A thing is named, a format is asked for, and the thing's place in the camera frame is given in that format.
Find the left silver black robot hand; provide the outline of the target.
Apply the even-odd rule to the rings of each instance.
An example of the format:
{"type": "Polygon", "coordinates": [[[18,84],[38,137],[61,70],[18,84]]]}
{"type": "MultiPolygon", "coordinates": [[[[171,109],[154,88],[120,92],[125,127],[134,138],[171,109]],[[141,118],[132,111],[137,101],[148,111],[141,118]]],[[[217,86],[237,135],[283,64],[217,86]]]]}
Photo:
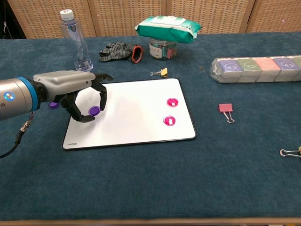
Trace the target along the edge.
{"type": "Polygon", "coordinates": [[[102,84],[104,80],[113,78],[106,73],[92,73],[74,70],[40,73],[33,76],[35,82],[44,86],[45,101],[59,102],[70,116],[79,122],[87,123],[95,119],[91,115],[83,115],[75,104],[77,94],[86,88],[93,88],[100,95],[100,110],[104,110],[107,101],[107,89],[102,84]]]}

